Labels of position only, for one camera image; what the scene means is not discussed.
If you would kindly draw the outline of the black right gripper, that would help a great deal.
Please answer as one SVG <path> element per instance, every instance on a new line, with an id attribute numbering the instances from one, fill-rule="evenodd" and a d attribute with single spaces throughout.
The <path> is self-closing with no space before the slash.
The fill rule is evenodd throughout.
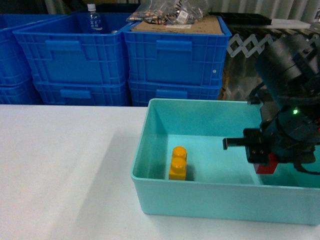
<path id="1" fill-rule="evenodd" d="M 278 163 L 301 168 L 316 162 L 315 150 L 320 143 L 318 103 L 278 106 L 266 101 L 260 112 L 259 128 L 244 129 L 244 138 L 224 138 L 224 150 L 245 146 L 248 162 L 264 167 Z"/>

